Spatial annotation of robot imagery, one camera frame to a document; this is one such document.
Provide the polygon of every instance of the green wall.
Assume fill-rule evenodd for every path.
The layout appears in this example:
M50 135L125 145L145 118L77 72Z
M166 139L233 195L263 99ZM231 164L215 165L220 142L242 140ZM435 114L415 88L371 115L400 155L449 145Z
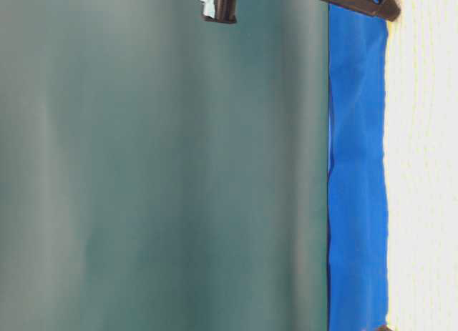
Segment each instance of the green wall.
M327 7L0 0L8 331L326 329Z

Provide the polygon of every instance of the white textured wall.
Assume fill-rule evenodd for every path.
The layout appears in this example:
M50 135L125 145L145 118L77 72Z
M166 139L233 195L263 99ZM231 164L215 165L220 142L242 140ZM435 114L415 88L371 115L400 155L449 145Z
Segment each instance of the white textured wall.
M458 0L398 0L386 57L389 324L458 325Z

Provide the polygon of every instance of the blue cloth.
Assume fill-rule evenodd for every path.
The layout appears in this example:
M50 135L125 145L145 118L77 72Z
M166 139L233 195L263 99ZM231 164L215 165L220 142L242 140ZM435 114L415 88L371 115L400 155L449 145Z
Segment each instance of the blue cloth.
M330 6L329 330L385 323L385 21Z

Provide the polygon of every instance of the green fabric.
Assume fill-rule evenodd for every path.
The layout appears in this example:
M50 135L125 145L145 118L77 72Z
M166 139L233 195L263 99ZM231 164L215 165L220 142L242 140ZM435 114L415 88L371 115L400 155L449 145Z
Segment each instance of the green fabric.
M327 8L0 0L8 331L326 329Z

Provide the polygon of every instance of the blue fabric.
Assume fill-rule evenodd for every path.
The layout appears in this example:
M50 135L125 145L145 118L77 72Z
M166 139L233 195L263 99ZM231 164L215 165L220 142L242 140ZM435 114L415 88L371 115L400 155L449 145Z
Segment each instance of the blue fabric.
M386 23L336 6L329 23L329 330L373 331L388 305Z

